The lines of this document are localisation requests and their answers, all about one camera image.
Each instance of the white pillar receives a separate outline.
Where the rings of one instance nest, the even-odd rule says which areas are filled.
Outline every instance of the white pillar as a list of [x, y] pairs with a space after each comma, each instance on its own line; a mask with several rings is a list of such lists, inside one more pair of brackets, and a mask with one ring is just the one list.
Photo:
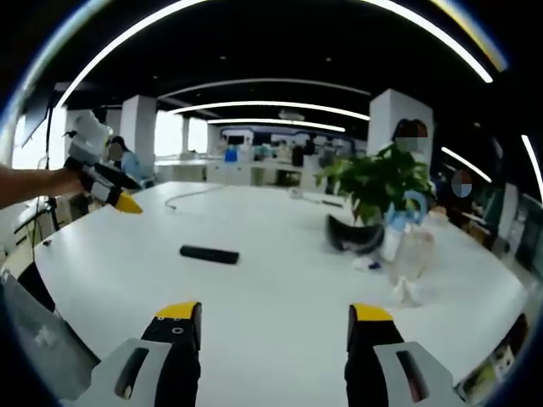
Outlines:
[[391, 140], [402, 119], [418, 119], [426, 125], [428, 137], [422, 143], [421, 159], [430, 165], [434, 145], [434, 111], [424, 103], [392, 89], [380, 94], [370, 103], [370, 125], [367, 136], [367, 155], [377, 153]]
[[190, 126], [190, 117], [183, 116], [183, 126], [181, 129], [181, 152], [186, 153], [188, 151], [188, 128]]
[[122, 110], [120, 109], [108, 109], [105, 115], [106, 124], [113, 129], [115, 136], [120, 135], [120, 117], [122, 116]]
[[139, 158], [148, 176], [154, 168], [154, 128], [156, 99], [137, 95], [122, 104], [120, 135], [126, 146]]
[[221, 138], [221, 128], [216, 125], [207, 125], [207, 152], [212, 154], [216, 151]]
[[[68, 110], [66, 112], [66, 131], [73, 131], [76, 129], [76, 119], [84, 112], [88, 110]], [[64, 160], [68, 158], [68, 150], [70, 149], [71, 138], [66, 136], [64, 138]]]

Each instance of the blue object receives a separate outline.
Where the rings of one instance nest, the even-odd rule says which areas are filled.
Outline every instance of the blue object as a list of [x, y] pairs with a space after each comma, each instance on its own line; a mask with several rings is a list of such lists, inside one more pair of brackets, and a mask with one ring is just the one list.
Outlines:
[[238, 161], [238, 150], [234, 147], [228, 147], [224, 153], [224, 160], [227, 163], [235, 163]]
[[396, 210], [393, 203], [390, 204], [389, 210], [384, 216], [384, 222], [387, 226], [392, 227], [397, 231], [404, 231], [407, 223], [414, 223], [420, 225], [423, 223], [424, 216], [428, 211], [428, 203], [426, 197], [417, 191], [407, 191], [404, 195], [406, 199], [412, 199], [418, 202], [420, 207], [417, 213], [413, 209], [408, 210]]
[[125, 151], [122, 154], [122, 157], [120, 158], [120, 169], [139, 183], [145, 178], [139, 159], [137, 159], [136, 154], [132, 151]]

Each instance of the monitor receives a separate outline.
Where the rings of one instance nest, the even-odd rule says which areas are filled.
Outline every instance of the monitor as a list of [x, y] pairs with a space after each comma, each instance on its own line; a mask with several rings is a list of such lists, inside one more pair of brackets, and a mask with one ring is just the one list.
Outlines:
[[238, 146], [240, 144], [243, 144], [244, 142], [244, 136], [228, 136], [228, 145], [230, 146]]

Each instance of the small white object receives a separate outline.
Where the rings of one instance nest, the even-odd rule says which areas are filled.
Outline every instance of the small white object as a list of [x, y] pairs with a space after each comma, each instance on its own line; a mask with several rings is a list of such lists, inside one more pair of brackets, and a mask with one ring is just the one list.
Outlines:
[[399, 304], [406, 307], [418, 306], [418, 302], [413, 298], [413, 287], [405, 277], [400, 277], [393, 293]]
[[402, 236], [403, 231], [397, 231], [393, 227], [387, 226], [384, 229], [383, 246], [381, 246], [379, 251], [379, 254], [381, 254], [381, 257], [384, 260], [390, 263], [394, 261]]
[[291, 199], [303, 199], [304, 193], [299, 188], [289, 188], [288, 195]]
[[374, 262], [372, 259], [370, 259], [369, 257], [367, 256], [361, 256], [361, 257], [358, 257], [356, 258], [354, 261], [353, 261], [353, 269], [355, 270], [370, 270], [370, 265], [372, 265]]

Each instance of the black ceiling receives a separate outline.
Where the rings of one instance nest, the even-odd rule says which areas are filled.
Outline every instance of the black ceiling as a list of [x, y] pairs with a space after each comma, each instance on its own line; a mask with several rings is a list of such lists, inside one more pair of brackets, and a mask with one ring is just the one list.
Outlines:
[[[324, 86], [259, 82], [184, 92], [162, 101], [160, 107], [174, 109], [176, 101], [277, 100], [368, 114], [372, 98], [394, 88], [432, 106], [439, 129], [436, 140], [471, 156], [489, 172], [494, 164], [485, 151], [489, 137], [497, 137], [507, 152], [514, 153], [509, 153], [514, 163], [510, 172], [517, 183], [527, 177], [527, 187], [533, 188], [533, 171], [520, 142], [520, 134], [537, 138], [541, 130], [538, 107], [529, 101], [532, 92], [543, 91], [532, 54], [540, 36], [535, 36], [539, 23], [531, 4], [462, 2], [507, 56], [509, 70], [499, 73], [431, 1], [395, 1], [458, 40], [490, 72], [494, 83], [485, 84], [454, 52], [413, 23], [359, 0], [210, 0], [161, 20], [115, 49], [85, 79], [86, 90], [76, 92], [69, 107], [96, 108], [122, 103], [135, 94], [158, 97], [214, 81], [272, 77], [325, 81], [371, 96]], [[173, 0], [112, 1], [63, 48], [43, 80], [72, 81], [112, 39], [170, 3]], [[225, 118], [277, 118], [278, 109], [224, 108], [213, 113]], [[366, 137], [363, 120], [311, 110], [300, 113], [308, 121], [340, 125], [354, 137]], [[191, 114], [208, 118], [201, 112]], [[481, 127], [475, 128], [474, 122]]]

